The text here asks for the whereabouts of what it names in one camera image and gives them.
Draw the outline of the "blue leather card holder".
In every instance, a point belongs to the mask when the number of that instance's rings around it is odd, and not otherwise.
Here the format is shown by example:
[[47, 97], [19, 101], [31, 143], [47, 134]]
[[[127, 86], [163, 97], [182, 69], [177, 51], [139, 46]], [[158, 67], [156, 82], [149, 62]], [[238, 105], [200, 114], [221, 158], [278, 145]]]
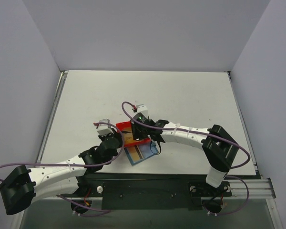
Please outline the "blue leather card holder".
[[135, 165], [137, 165], [137, 164], [139, 164], [139, 163], [141, 163], [141, 162], [143, 162], [143, 161], [145, 161], [145, 160], [147, 160], [147, 159], [149, 159], [149, 158], [151, 158], [151, 157], [153, 157], [153, 156], [155, 156], [155, 155], [160, 154], [160, 151], [158, 150], [157, 145], [156, 145], [155, 142], [150, 142], [150, 143], [148, 143], [148, 144], [138, 145], [138, 147], [139, 147], [139, 149], [140, 149], [140, 151], [141, 151], [141, 153], [142, 153], [143, 159], [142, 159], [142, 160], [138, 160], [138, 161], [136, 161], [136, 162], [134, 162], [134, 161], [131, 159], [131, 157], [130, 157], [130, 155], [129, 155], [129, 153], [128, 153], [128, 150], [127, 150], [127, 149], [128, 149], [129, 147], [126, 147], [126, 148], [124, 149], [124, 150], [125, 150], [125, 153], [126, 153], [126, 156], [127, 156], [128, 160], [129, 160], [129, 162], [130, 162], [130, 164], [131, 164], [132, 166], [135, 166]]

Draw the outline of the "red plastic bin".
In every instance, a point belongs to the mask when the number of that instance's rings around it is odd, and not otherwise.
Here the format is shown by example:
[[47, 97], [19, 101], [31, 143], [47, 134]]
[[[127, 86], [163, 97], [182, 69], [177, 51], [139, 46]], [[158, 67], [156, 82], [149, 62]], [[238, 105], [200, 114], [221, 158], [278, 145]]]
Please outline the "red plastic bin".
[[146, 138], [144, 140], [135, 140], [133, 138], [132, 128], [131, 128], [131, 122], [121, 122], [117, 123], [116, 126], [122, 131], [123, 137], [124, 137], [124, 146], [125, 147], [132, 147], [132, 146], [138, 146], [142, 144], [148, 144], [151, 142], [149, 138]]

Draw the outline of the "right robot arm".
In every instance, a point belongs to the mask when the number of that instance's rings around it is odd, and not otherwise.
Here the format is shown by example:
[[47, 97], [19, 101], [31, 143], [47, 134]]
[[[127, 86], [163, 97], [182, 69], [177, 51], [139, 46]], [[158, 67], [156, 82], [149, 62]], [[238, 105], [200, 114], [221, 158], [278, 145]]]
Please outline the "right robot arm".
[[179, 143], [202, 150], [210, 164], [203, 184], [204, 191], [214, 195], [220, 190], [238, 152], [236, 141], [221, 126], [197, 129], [167, 120], [154, 122], [142, 113], [133, 118], [131, 127], [136, 140], [150, 138], [157, 143]]

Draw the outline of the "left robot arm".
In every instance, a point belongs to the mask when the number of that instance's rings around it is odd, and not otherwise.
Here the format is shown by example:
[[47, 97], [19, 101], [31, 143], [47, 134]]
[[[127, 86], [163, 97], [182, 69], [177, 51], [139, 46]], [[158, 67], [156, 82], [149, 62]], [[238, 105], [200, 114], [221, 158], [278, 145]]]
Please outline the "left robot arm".
[[65, 161], [54, 164], [14, 163], [11, 173], [1, 181], [0, 194], [7, 215], [27, 209], [33, 202], [61, 194], [84, 196], [89, 185], [80, 180], [100, 171], [122, 152], [124, 139], [117, 127], [98, 131], [101, 143]]

